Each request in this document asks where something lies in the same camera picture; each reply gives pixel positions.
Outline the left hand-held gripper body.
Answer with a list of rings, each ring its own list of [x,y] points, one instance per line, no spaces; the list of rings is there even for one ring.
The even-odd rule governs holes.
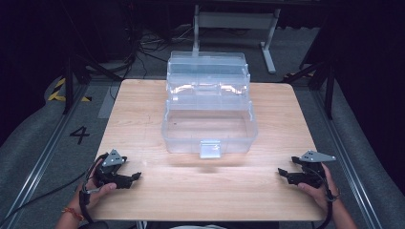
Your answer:
[[[100,187],[107,183],[115,183],[118,189],[124,189],[123,180],[125,176],[119,175],[117,171],[123,165],[121,155],[116,149],[101,156],[101,162],[96,166],[94,178],[96,186]]]

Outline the black metal stand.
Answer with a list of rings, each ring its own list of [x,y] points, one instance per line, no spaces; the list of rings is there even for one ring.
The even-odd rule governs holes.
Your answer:
[[[331,107],[334,88],[334,68],[330,60],[311,64],[298,73],[288,73],[282,80],[283,83],[292,83],[300,78],[312,74],[308,87],[312,91],[319,91],[323,85],[326,85],[324,110],[328,119],[332,119]]]
[[[86,59],[78,54],[70,54],[65,62],[65,109],[63,114],[66,115],[74,105],[74,78],[77,79],[79,84],[87,85],[91,81],[90,74],[86,69],[87,66],[92,67],[102,75],[107,76],[113,81],[122,81],[122,78],[113,72],[105,69],[98,63]]]

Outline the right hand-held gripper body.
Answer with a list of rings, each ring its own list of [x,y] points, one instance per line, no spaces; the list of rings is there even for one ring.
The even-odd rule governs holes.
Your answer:
[[[303,164],[298,164],[302,168],[302,173],[294,173],[296,175],[296,185],[306,183],[314,188],[319,188],[326,179],[322,163],[336,160],[335,156],[325,155],[313,150],[308,150],[298,157],[303,161]]]

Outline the aluminium floor rail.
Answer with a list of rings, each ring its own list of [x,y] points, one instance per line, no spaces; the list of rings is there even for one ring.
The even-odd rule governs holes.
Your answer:
[[[81,98],[84,96],[87,89],[88,87],[86,85],[77,87],[70,110],[63,114],[56,122],[55,129],[50,139],[47,141],[44,150],[41,152],[41,155],[35,162],[31,172],[26,178],[21,191],[18,193],[5,218],[0,221],[0,229],[13,229],[14,224],[19,220],[19,211],[29,203],[32,203],[32,195],[53,157],[55,147],[59,142],[68,122],[70,121],[77,104],[81,101]]]
[[[373,209],[373,205],[370,202],[370,198],[366,193],[365,187],[359,178],[358,173],[352,164],[349,154],[338,134],[335,125],[331,119],[329,119],[323,102],[322,95],[318,91],[311,91],[312,98],[325,122],[327,130],[333,141],[337,158],[345,174],[346,179],[351,187],[352,194],[356,199],[357,205],[362,213],[363,219],[370,229],[382,229],[381,222]]]

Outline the person's left hand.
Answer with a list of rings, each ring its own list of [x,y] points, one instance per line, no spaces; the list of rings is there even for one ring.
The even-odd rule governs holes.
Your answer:
[[[74,208],[78,213],[81,212],[80,206],[79,206],[79,193],[82,190],[82,186],[86,187],[87,191],[90,191],[90,200],[89,203],[86,205],[87,209],[90,210],[94,208],[97,203],[107,194],[111,193],[112,191],[116,190],[117,185],[115,183],[107,183],[104,184],[100,187],[97,187],[97,181],[94,178],[94,169],[96,166],[99,164],[98,162],[94,162],[89,170],[87,171],[87,174],[85,175],[85,179],[83,182],[80,182],[75,190],[75,195],[68,204],[69,207]]]

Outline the grey metal table frame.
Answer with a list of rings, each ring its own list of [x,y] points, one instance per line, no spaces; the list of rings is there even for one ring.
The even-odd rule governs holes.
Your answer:
[[[201,11],[200,6],[196,5],[194,7],[192,51],[198,52],[200,50],[200,28],[267,30],[267,38],[260,43],[260,48],[266,62],[267,71],[275,74],[276,69],[269,48],[280,12],[280,9],[276,9],[272,13],[212,12]]]

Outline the person's right hand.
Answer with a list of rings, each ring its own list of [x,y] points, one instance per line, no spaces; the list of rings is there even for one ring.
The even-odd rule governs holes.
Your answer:
[[[339,198],[340,192],[331,177],[329,168],[325,164],[322,164],[322,166],[324,168],[327,183],[329,186],[328,189],[336,197],[336,200],[332,203],[332,211],[335,213],[342,206],[343,202]],[[315,202],[319,205],[319,207],[325,213],[327,213],[329,202],[327,201],[327,190],[328,189],[325,186],[321,186],[318,189],[316,189],[306,183],[299,183],[298,188],[301,191],[303,191],[304,193],[306,193],[307,195],[309,195],[310,197],[312,197],[315,200]]]

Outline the clear plastic storage box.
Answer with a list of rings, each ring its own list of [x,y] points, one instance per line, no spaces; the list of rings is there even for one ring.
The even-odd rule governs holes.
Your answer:
[[[170,153],[246,153],[258,135],[241,52],[172,52],[161,135]]]

